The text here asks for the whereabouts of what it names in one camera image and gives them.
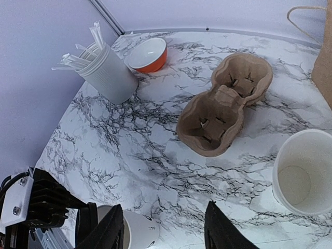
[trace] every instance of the metal screw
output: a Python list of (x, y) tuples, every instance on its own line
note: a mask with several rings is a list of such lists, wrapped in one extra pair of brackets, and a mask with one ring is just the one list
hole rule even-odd
[(19, 215), (20, 211), (21, 211), (21, 209), (18, 206), (15, 206), (12, 210), (12, 214), (13, 215)]
[(20, 185), (24, 186), (26, 184), (27, 180), (26, 177), (23, 177), (22, 179), (20, 179)]

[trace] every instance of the paper bag handle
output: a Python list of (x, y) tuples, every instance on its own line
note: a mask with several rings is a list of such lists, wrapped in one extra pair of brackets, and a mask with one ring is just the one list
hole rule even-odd
[(301, 29), (295, 22), (293, 22), (290, 18), (289, 18), (289, 15), (296, 9), (321, 9), (321, 10), (325, 10), (326, 11), (326, 8), (325, 7), (321, 7), (321, 6), (296, 6), (296, 7), (293, 7), (291, 8), (288, 13), (287, 13), (287, 19), (288, 21), (294, 25), (299, 31), (301, 31), (302, 33), (308, 35), (311, 39), (313, 39), (314, 41), (316, 41), (318, 44), (321, 44), (320, 41), (316, 40), (315, 38), (313, 38), (310, 34), (308, 34), (308, 32), (304, 31), (303, 29)]

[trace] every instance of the white cup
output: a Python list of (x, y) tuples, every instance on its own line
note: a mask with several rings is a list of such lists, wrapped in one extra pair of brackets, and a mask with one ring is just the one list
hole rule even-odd
[[(93, 43), (88, 49), (97, 52), (98, 46)], [(108, 44), (105, 44), (96, 58), (86, 51), (79, 57), (92, 62), (76, 72), (112, 103), (123, 103), (136, 91), (139, 80)]]
[[(98, 223), (111, 208), (109, 205), (102, 205), (97, 208)], [(152, 218), (126, 210), (123, 211), (123, 217), (123, 249), (145, 249), (156, 243), (160, 230), (158, 224)]]
[(320, 215), (332, 209), (332, 135), (300, 131), (282, 145), (273, 168), (273, 194), (293, 213)]

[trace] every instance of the paper cup rim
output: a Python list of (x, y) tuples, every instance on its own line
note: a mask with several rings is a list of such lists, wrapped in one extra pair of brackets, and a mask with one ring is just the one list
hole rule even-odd
[(316, 216), (316, 215), (321, 215), (321, 214), (326, 214), (329, 211), (331, 211), (332, 206), (330, 208), (327, 208), (325, 210), (322, 210), (320, 212), (304, 212), (301, 211), (297, 208), (295, 208), (293, 205), (291, 205), (285, 198), (284, 194), (281, 191), (280, 185), (279, 185), (279, 179), (278, 179), (278, 163), (280, 161), (280, 154), (281, 152), (285, 149), (286, 145), (289, 144), (293, 139), (305, 134), (305, 133), (319, 133), (319, 134), (323, 134), (326, 135), (327, 137), (329, 137), (332, 141), (332, 135), (325, 132), (325, 131), (321, 131), (318, 129), (307, 129), (307, 130), (303, 130), (303, 131), (299, 131), (295, 134), (293, 134), (292, 136), (290, 136), (284, 143), (283, 145), (280, 147), (278, 154), (276, 156), (275, 162), (274, 162), (274, 167), (273, 167), (273, 171), (272, 171), (272, 184), (274, 185), (274, 188), (276, 189), (276, 191), (279, 193), (274, 193), (275, 195), (277, 195), (278, 199), (280, 202), (282, 202), (282, 204), (284, 205), (285, 208), (287, 208), (288, 210), (292, 211), (295, 214), (300, 214), (300, 215), (306, 215), (306, 216)]

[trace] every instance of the marble pattern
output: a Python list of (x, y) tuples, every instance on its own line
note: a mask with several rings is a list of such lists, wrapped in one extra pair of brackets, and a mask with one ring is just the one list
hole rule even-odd
[[(169, 58), (113, 105), (85, 83), (62, 117), (37, 167), (82, 200), (120, 203), (151, 215), (161, 227), (156, 248), (204, 248), (204, 212), (215, 200), (261, 249), (332, 248), (331, 213), (292, 214), (272, 194), (278, 149), (295, 132), (332, 133), (332, 113), (313, 85), (315, 48), (231, 33), (146, 33), (121, 36), (112, 46), (124, 58), (142, 41), (164, 38)], [(266, 59), (274, 79), (263, 101), (245, 109), (244, 129), (221, 156), (205, 158), (177, 137), (188, 101), (211, 87), (226, 56), (248, 52)], [(64, 226), (73, 241), (73, 219)]]

